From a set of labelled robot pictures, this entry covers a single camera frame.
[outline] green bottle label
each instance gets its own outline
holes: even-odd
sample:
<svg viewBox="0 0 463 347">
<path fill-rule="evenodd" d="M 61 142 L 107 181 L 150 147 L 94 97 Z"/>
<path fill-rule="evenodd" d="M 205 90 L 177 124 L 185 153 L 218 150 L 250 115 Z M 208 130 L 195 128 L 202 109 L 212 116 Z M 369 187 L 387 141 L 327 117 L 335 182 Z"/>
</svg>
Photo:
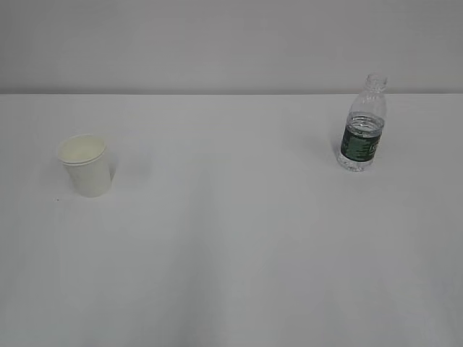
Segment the green bottle label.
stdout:
<svg viewBox="0 0 463 347">
<path fill-rule="evenodd" d="M 375 156 L 379 138 L 360 137 L 352 134 L 347 128 L 342 137 L 341 153 L 344 157 L 353 161 L 369 161 Z"/>
</svg>

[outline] white wall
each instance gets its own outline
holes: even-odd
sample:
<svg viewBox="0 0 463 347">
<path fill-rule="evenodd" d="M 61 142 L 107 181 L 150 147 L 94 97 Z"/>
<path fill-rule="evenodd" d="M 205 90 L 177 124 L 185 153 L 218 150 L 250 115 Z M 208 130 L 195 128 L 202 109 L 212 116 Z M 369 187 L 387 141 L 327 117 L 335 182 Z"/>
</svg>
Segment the white wall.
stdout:
<svg viewBox="0 0 463 347">
<path fill-rule="evenodd" d="M 462 0 L 0 0 L 3 93 L 463 91 Z"/>
</svg>

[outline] paper cup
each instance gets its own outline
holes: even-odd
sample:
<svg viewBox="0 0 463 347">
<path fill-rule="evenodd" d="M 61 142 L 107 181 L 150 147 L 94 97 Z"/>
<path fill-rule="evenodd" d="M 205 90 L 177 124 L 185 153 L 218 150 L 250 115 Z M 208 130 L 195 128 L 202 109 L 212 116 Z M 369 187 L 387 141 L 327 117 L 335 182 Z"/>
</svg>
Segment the paper cup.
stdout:
<svg viewBox="0 0 463 347">
<path fill-rule="evenodd" d="M 58 147 L 58 158 L 80 195 L 99 197 L 111 187 L 105 151 L 103 139 L 91 134 L 70 137 Z"/>
</svg>

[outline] water bottle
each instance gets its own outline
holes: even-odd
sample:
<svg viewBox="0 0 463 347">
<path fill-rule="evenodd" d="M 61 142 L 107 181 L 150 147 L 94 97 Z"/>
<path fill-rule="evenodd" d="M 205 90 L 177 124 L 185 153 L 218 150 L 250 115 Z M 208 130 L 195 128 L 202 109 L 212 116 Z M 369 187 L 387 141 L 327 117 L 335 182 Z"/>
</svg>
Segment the water bottle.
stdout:
<svg viewBox="0 0 463 347">
<path fill-rule="evenodd" d="M 349 171 L 364 171 L 373 162 L 386 117 L 386 83 L 384 76 L 369 74 L 350 108 L 338 153 L 338 162 Z"/>
</svg>

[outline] white table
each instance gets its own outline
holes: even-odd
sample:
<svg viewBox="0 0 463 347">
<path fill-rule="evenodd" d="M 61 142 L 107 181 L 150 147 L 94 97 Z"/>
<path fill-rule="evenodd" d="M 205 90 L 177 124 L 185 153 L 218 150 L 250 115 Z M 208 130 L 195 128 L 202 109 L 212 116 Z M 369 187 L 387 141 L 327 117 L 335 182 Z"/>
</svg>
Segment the white table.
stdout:
<svg viewBox="0 0 463 347">
<path fill-rule="evenodd" d="M 463 95 L 0 97 L 1 347 L 463 346 Z M 103 135 L 111 191 L 54 157 Z"/>
</svg>

